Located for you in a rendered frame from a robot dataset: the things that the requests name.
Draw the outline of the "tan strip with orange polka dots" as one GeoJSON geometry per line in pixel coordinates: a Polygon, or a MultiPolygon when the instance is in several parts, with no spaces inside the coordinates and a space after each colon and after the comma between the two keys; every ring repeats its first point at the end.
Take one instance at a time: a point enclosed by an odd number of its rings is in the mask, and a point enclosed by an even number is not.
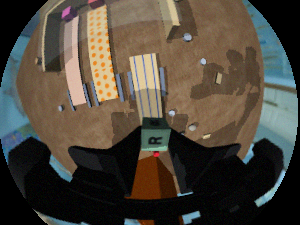
{"type": "Polygon", "coordinates": [[[110,48],[109,34],[89,40],[90,70],[92,70],[94,88],[98,101],[115,99],[118,87],[115,83],[112,48],[110,48]]]}

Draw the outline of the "beige strip with blue lines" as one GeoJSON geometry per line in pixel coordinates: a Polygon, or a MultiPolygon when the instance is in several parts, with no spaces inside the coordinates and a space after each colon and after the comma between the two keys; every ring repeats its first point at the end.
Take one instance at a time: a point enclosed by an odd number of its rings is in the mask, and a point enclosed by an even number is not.
{"type": "Polygon", "coordinates": [[[162,119],[157,55],[135,55],[129,59],[141,124],[143,117],[162,119]]]}

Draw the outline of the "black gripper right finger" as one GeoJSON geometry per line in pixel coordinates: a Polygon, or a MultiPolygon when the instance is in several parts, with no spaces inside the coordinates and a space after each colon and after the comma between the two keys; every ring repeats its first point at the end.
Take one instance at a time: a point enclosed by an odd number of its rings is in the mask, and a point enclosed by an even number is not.
{"type": "MultiPolygon", "coordinates": [[[[171,128],[171,127],[170,127],[171,128]]],[[[234,143],[220,145],[215,148],[204,148],[195,141],[187,139],[182,133],[171,128],[171,135],[167,149],[169,149],[171,161],[173,161],[175,177],[178,180],[181,194],[192,193],[192,186],[207,172],[212,162],[222,160],[238,153],[242,144],[234,143]]]]}

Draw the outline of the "grey-green labelled cube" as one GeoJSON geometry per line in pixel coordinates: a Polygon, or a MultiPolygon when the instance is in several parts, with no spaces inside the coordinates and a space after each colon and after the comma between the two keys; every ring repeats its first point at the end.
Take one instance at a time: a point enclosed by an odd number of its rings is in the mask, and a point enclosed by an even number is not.
{"type": "Polygon", "coordinates": [[[171,128],[165,119],[143,117],[141,150],[166,150],[171,128]]]}

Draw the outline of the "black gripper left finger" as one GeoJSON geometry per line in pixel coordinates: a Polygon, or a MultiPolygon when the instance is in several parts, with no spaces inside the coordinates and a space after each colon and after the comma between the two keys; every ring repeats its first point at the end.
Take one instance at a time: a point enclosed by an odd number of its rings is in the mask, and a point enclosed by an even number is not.
{"type": "Polygon", "coordinates": [[[68,153],[77,166],[114,174],[125,192],[125,197],[131,197],[141,144],[142,125],[138,125],[129,136],[123,137],[121,143],[115,144],[112,148],[93,149],[73,145],[68,148],[68,153]]]}

